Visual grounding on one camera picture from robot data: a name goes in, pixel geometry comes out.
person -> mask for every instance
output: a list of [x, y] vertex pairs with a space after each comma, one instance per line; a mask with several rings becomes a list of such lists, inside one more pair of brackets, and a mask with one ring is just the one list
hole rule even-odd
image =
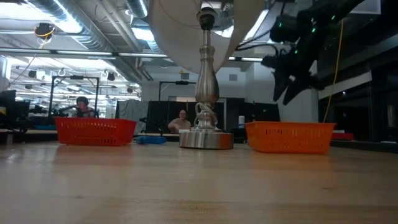
[[94, 118], [95, 113], [94, 109], [88, 106], [88, 99], [84, 96], [79, 96], [76, 99], [77, 109], [76, 113], [73, 115], [74, 117], [79, 118]]
[[179, 114], [179, 118], [175, 118], [170, 122], [168, 128], [172, 133], [179, 133], [180, 129], [190, 129], [191, 122], [187, 121], [187, 111], [182, 109]]

table surface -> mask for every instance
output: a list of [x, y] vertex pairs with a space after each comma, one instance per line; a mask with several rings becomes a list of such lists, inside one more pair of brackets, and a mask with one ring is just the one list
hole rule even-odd
[[2, 223], [398, 223], [398, 155], [0, 147]]
[[[10, 133], [10, 130], [0, 129], [0, 133]], [[26, 134], [57, 134], [56, 130], [36, 130], [36, 129], [28, 129]]]

blue object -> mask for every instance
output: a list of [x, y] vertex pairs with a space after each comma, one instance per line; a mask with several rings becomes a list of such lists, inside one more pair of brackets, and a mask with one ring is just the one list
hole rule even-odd
[[138, 144], [163, 144], [166, 138], [162, 136], [140, 136], [136, 138]]
[[35, 129], [36, 130], [51, 130], [51, 131], [54, 131], [54, 130], [57, 130], [57, 127], [55, 125], [46, 125], [46, 126], [44, 126], [44, 125], [35, 125]]

lamp base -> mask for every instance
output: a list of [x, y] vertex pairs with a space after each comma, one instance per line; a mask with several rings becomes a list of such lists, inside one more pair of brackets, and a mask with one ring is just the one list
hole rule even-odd
[[233, 149], [234, 135], [209, 131], [180, 133], [180, 147], [192, 149]]

red object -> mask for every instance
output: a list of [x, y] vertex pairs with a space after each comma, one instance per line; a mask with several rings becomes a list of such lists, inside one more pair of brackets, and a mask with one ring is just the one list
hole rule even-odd
[[130, 144], [137, 122], [126, 119], [55, 118], [61, 144], [123, 146]]
[[256, 151], [324, 154], [335, 124], [256, 121], [245, 126], [249, 145]]
[[333, 133], [331, 135], [331, 138], [333, 140], [354, 140], [354, 134], [353, 133]]

